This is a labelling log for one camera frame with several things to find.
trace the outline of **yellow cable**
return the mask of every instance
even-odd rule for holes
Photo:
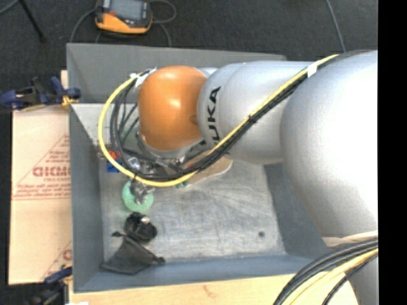
[[[320,61],[317,61],[316,64],[321,65],[328,60],[331,60],[332,58],[336,57],[337,55],[331,55],[329,57],[326,57]],[[250,119],[251,116],[255,115],[257,112],[259,112],[260,109],[262,109],[267,103],[271,102],[278,94],[282,93],[287,87],[289,87],[291,84],[293,84],[296,80],[298,80],[300,77],[304,76],[308,71],[308,68],[300,71],[292,77],[289,81],[284,83],[282,86],[280,86],[277,90],[275,90],[263,103],[261,103],[255,110],[253,110],[248,117],[246,117],[242,122],[239,123],[225,138],[222,139],[210,152],[209,154],[213,153],[216,149],[219,149],[221,146],[223,146],[242,126],[244,126],[247,121]],[[153,180],[146,180],[142,179],[141,177],[136,176],[135,173],[132,173],[131,171],[127,170],[125,167],[121,166],[116,160],[113,159],[112,156],[110,156],[109,152],[106,149],[106,146],[103,141],[103,121],[106,116],[107,110],[109,109],[109,106],[112,104],[113,100],[119,95],[119,93],[124,90],[126,87],[128,87],[135,78],[130,78],[124,83],[122,83],[115,91],[109,96],[107,99],[106,103],[103,106],[102,112],[100,114],[99,118],[99,124],[98,124],[98,140],[100,144],[100,148],[102,149],[103,155],[107,158],[107,160],[110,161],[110,163],[117,168],[121,173],[129,176],[132,179],[135,179],[143,184],[147,184],[149,186],[155,186],[155,187],[170,187],[170,186],[176,186],[188,179],[190,179],[192,176],[194,176],[196,173],[198,173],[198,170],[189,174],[186,174],[182,177],[179,177],[178,179],[171,180],[168,182],[156,182]]]
[[[315,292],[315,290],[318,290],[322,288],[322,286],[326,285],[327,283],[331,282],[332,280],[336,279],[343,273],[346,273],[347,271],[353,269],[354,267],[362,264],[365,260],[369,259],[370,257],[376,255],[379,252],[378,248],[366,252],[362,255],[359,255],[358,257],[355,257],[352,260],[347,261],[346,263],[342,264],[341,266],[338,266],[335,269],[332,269],[328,273],[326,273],[324,276],[320,277],[318,280],[313,282],[311,285],[309,285],[307,288],[302,290],[290,303],[289,305],[296,305],[296,304],[304,304],[304,298],[307,296],[307,294],[310,294],[312,292]]]
[[[196,172],[184,175],[184,176],[180,177],[179,179],[171,180],[169,182],[155,182],[153,180],[142,179],[141,177],[136,176],[135,173],[132,173],[131,171],[127,170],[125,167],[121,166],[115,159],[113,159],[113,157],[107,151],[106,145],[105,145],[104,140],[103,140],[103,122],[104,122],[104,118],[106,116],[107,110],[109,109],[109,106],[112,104],[112,101],[117,97],[117,95],[122,90],[124,90],[126,87],[131,85],[134,80],[135,80],[135,78],[130,78],[130,79],[126,80],[124,83],[122,83],[119,87],[117,87],[117,89],[109,96],[106,103],[103,105],[102,112],[100,113],[98,127],[97,127],[97,136],[98,136],[98,140],[99,140],[99,144],[100,144],[100,149],[102,150],[103,155],[121,173],[129,176],[132,179],[138,180],[139,182],[150,185],[150,186],[169,187],[169,186],[174,186],[174,185],[177,185],[179,183],[182,183],[185,180],[188,180],[190,177],[194,176],[194,174]]]
[[[321,65],[332,58],[335,58],[337,54],[330,55],[329,57],[323,58],[322,60],[316,61],[316,65]],[[304,76],[308,72],[308,67],[297,73],[294,77],[290,80],[286,81],[282,86],[280,86],[277,90],[275,90],[269,97],[267,97],[263,103],[261,103],[257,108],[255,108],[249,116],[247,116],[242,122],[238,124],[225,138],[223,138],[211,151],[209,154],[213,153],[216,149],[220,148],[227,140],[229,140],[242,126],[249,121],[251,116],[254,116],[258,113],[265,105],[270,103],[273,99],[276,98],[277,95],[281,94],[287,87],[291,86],[295,81],[299,80],[300,77]]]

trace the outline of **gray box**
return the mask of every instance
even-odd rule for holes
[[[217,177],[155,192],[147,215],[158,236],[146,248],[163,256],[166,264],[135,276],[102,270],[100,264],[121,244],[111,233],[123,230],[130,211],[121,200],[126,177],[107,172],[97,147],[100,103],[128,74],[148,67],[221,67],[284,57],[99,44],[69,44],[67,56],[69,86],[84,92],[70,111],[76,292],[282,275],[327,252],[282,165],[234,161]]]

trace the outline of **tripod leg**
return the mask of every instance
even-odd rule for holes
[[[24,0],[19,0],[19,1],[20,1],[20,3],[21,3],[21,5],[22,5],[22,7],[23,7],[23,9],[24,9],[24,11],[25,11],[25,13],[27,14],[28,18],[30,19],[31,24],[34,26],[34,29],[36,30],[36,32],[37,32],[37,34],[38,34],[39,40],[40,40],[41,42],[45,42],[45,41],[46,41],[46,38],[45,38],[45,36],[44,36],[42,30],[39,28],[39,26],[38,26],[36,20],[35,20],[34,17],[32,16],[32,14],[31,14],[31,12],[30,12],[30,9],[29,9],[28,6],[26,5],[25,1],[24,1]]]

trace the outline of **orange device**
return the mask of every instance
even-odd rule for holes
[[[143,34],[153,21],[148,0],[97,0],[96,26],[120,34]]]

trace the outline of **black floor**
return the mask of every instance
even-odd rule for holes
[[[0,10],[12,0],[0,0]],[[96,0],[26,0],[46,43],[40,43],[20,4],[0,14],[0,92],[24,87],[31,77],[47,82],[66,66],[66,43],[78,19]],[[341,52],[325,0],[168,0],[177,17],[166,25],[177,48],[258,51],[288,60],[313,61]],[[329,0],[346,50],[378,48],[378,0]],[[154,4],[157,18],[172,10]],[[98,30],[88,17],[75,41],[94,42]],[[118,41],[101,36],[99,44]],[[127,44],[167,46],[165,32],[152,26]],[[5,287],[10,220],[10,115],[0,110],[0,304],[21,304],[35,287]]]

